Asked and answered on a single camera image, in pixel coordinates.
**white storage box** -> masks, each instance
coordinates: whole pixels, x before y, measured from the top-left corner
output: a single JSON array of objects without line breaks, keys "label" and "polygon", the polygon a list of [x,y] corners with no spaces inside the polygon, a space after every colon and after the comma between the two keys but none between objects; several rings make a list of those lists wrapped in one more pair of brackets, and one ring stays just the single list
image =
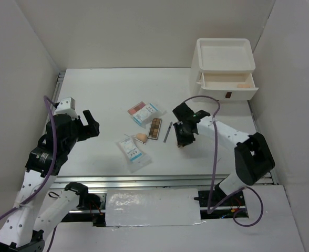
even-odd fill
[{"label": "white storage box", "polygon": [[247,39],[199,38],[190,72],[191,95],[250,100],[258,90],[251,75],[254,69]]}]

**drawer handle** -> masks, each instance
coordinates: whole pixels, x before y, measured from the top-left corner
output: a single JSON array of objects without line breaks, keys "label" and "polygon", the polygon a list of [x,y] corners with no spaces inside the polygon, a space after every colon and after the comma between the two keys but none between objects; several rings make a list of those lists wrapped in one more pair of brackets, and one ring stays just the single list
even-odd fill
[{"label": "drawer handle", "polygon": [[229,99],[231,96],[232,96],[232,92],[227,92],[225,97]]}]

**eyeshadow palette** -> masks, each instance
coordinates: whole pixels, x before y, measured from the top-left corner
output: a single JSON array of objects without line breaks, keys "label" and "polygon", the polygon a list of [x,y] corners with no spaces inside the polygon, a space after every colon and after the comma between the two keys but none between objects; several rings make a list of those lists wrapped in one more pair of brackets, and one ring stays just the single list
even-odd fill
[{"label": "eyeshadow palette", "polygon": [[160,118],[154,118],[151,123],[151,127],[149,130],[148,138],[157,140],[159,136],[159,130],[161,125],[161,119]]},{"label": "eyeshadow palette", "polygon": [[136,113],[138,110],[142,109],[143,107],[145,107],[145,103],[144,102],[140,102],[137,105],[133,106],[131,109],[128,110],[128,113],[130,115],[133,115],[134,113]]}]

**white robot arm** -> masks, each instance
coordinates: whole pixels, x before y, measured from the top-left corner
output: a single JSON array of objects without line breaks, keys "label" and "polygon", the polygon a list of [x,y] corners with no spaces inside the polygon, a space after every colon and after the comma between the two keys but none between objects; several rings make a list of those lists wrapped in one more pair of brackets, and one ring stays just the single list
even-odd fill
[{"label": "white robot arm", "polygon": [[[195,141],[194,134],[214,139],[214,119],[200,110],[194,113],[185,103],[173,110],[179,122],[174,124],[178,146]],[[262,134],[249,135],[238,131],[218,120],[219,143],[229,151],[234,150],[235,171],[215,186],[217,200],[247,185],[255,184],[262,176],[275,167],[269,147]]]},{"label": "white robot arm", "polygon": [[[75,143],[99,135],[99,123],[93,119],[89,110],[83,111],[88,122],[88,125],[83,125],[75,112],[73,98],[61,100],[55,107],[55,125],[47,123],[46,134],[29,154],[22,188],[0,230],[0,251],[42,251],[44,240],[67,213],[75,207],[85,207],[88,187],[69,183],[54,204],[38,216],[48,189],[54,183],[61,166],[67,161]],[[54,127],[56,139],[53,139],[52,134]],[[53,166],[55,144],[57,151]]]}]

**white table surface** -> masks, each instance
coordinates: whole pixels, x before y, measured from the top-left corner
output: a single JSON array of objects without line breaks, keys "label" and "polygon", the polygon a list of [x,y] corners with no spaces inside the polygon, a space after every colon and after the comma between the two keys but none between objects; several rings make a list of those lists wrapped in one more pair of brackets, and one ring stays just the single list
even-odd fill
[{"label": "white table surface", "polygon": [[[208,219],[200,225],[136,228],[92,227],[91,222],[60,223],[51,252],[303,252],[283,186],[254,188],[264,203],[264,214],[253,227],[240,227],[230,218]],[[251,191],[245,190],[243,193],[250,218],[239,218],[238,221],[248,224],[256,220],[261,207]],[[50,237],[46,240],[44,251]]]},{"label": "white table surface", "polygon": [[[176,122],[172,110],[189,94],[190,69],[67,69],[59,100],[73,97],[76,111],[82,114],[89,109],[100,123],[99,137],[78,142],[59,176],[124,176],[124,175],[201,175],[211,174],[214,142],[196,136],[193,144],[179,149],[174,128],[166,143],[164,136],[171,121]],[[159,139],[148,140],[146,145],[136,142],[139,149],[149,154],[152,163],[135,173],[128,170],[126,159],[116,142],[125,134],[148,133],[138,126],[127,110],[138,102],[157,102],[167,113],[163,119]],[[214,103],[189,101],[194,111],[216,110]],[[246,101],[221,102],[217,119],[237,130],[250,134],[256,132]],[[217,174],[234,171],[234,151],[219,148]]]}]

